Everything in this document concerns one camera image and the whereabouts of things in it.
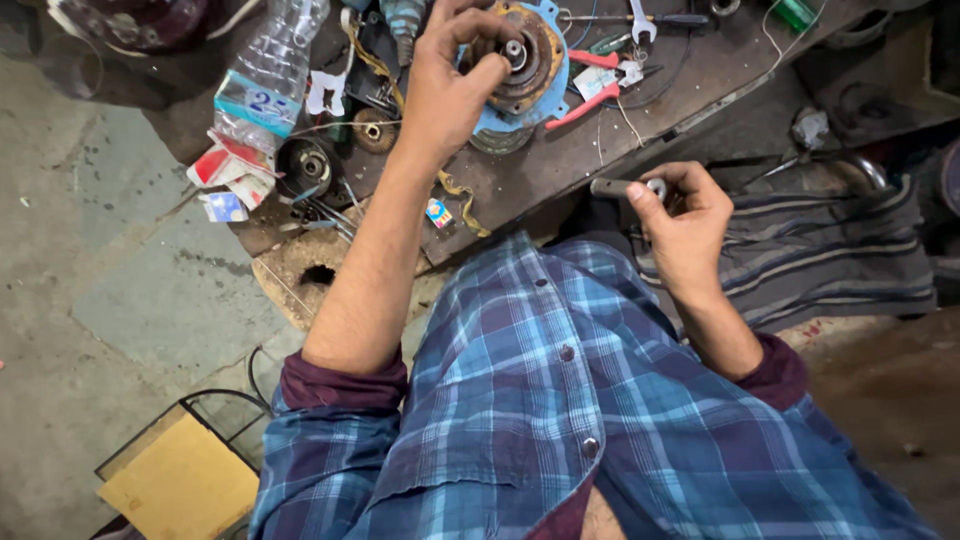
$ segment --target blue plaid shirt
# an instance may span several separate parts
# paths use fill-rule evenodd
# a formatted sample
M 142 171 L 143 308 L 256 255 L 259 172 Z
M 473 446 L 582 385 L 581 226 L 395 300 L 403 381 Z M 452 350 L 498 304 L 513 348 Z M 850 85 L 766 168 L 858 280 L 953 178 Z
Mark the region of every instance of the blue plaid shirt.
M 710 372 L 655 302 L 603 244 L 518 233 L 478 255 L 402 416 L 401 392 L 351 404 L 320 368 L 315 406 L 277 391 L 251 538 L 522 538 L 602 462 L 661 536 L 935 537 L 808 396 L 780 411 Z

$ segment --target plastic water bottle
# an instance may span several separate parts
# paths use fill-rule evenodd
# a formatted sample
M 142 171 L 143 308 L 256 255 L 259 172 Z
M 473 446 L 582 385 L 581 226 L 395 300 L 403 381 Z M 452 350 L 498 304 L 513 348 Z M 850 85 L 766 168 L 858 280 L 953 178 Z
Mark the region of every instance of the plastic water bottle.
M 329 14 L 329 0 L 271 0 L 213 98 L 213 129 L 272 156 L 297 123 L 310 42 Z

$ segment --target wire cutter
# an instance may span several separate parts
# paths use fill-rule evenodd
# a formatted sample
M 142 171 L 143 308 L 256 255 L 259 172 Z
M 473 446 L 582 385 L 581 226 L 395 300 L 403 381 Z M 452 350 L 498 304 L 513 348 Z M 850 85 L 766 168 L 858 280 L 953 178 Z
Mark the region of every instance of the wire cutter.
M 617 71 L 623 72 L 623 77 L 619 78 L 615 83 L 610 83 L 603 87 L 597 95 L 586 100 L 580 107 L 571 110 L 563 118 L 558 120 L 550 120 L 544 125 L 544 128 L 547 130 L 552 130 L 554 128 L 559 128 L 562 125 L 569 124 L 570 122 L 580 118 L 587 113 L 588 110 L 593 109 L 597 105 L 603 103 L 605 99 L 608 98 L 618 98 L 620 97 L 620 87 L 624 88 L 639 83 L 643 80 L 643 76 L 653 73 L 662 68 L 662 66 L 654 65 L 650 67 L 642 67 L 638 61 L 622 61 L 616 53 L 610 53 L 607 56 L 599 56 L 588 53 L 587 51 L 568 51 L 567 55 L 572 61 L 578 61 L 579 63 L 585 63 L 586 65 L 595 65 L 597 67 L 604 67 L 607 69 L 615 69 Z

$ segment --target screwdriver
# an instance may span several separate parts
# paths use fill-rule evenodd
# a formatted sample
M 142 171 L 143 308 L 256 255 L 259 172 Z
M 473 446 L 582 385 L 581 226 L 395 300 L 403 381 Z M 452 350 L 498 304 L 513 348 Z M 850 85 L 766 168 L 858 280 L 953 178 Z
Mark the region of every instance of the screwdriver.
M 633 15 L 574 15 L 569 17 L 559 16 L 557 20 L 563 22 L 572 20 L 615 20 L 632 21 Z M 675 15 L 647 15 L 647 20 L 654 24 L 664 24 L 670 26 L 681 26 L 686 28 L 696 28 L 706 26 L 710 22 L 710 17 L 706 15 L 697 15 L 692 13 L 679 13 Z

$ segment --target shirt button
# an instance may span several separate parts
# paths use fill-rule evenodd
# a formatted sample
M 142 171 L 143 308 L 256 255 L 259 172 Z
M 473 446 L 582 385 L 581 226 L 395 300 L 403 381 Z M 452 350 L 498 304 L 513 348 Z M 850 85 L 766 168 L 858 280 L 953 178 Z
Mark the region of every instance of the shirt button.
M 584 444 L 581 446 L 581 450 L 583 450 L 587 459 L 594 459 L 597 456 L 597 451 L 600 450 L 600 443 L 598 443 L 593 437 L 590 437 L 584 441 Z

